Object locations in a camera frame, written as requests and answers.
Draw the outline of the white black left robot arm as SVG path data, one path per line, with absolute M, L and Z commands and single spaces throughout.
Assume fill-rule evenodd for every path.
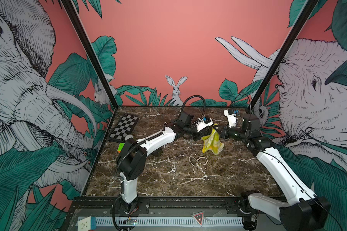
M 213 120 L 205 115 L 193 122 L 193 115 L 181 111 L 178 118 L 165 123 L 162 129 L 148 137 L 135 140 L 129 138 L 116 160 L 114 177 L 121 182 L 121 200 L 131 204 L 137 199 L 137 179 L 143 173 L 146 159 L 157 154 L 166 144 L 172 143 L 185 135 L 194 141 L 211 134 Z

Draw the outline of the yellow green patterned towel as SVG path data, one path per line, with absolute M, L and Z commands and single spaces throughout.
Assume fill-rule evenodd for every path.
M 225 146 L 220 141 L 220 135 L 214 128 L 212 128 L 212 132 L 210 135 L 204 136 L 201 139 L 203 140 L 202 153 L 211 151 L 215 156 L 217 156 L 220 152 L 222 152 Z

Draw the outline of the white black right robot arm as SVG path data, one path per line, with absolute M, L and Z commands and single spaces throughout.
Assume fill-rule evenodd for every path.
M 287 231 L 322 229 L 329 215 L 330 202 L 325 197 L 318 197 L 293 172 L 275 144 L 262 135 L 259 118 L 234 109 L 225 110 L 224 115 L 228 125 L 216 128 L 220 137 L 242 141 L 269 171 L 286 198 L 286 202 L 282 202 L 260 192 L 243 192 L 238 207 L 246 215 L 243 219 L 244 228 L 255 230 L 255 216 L 258 212 L 263 212 L 279 221 Z

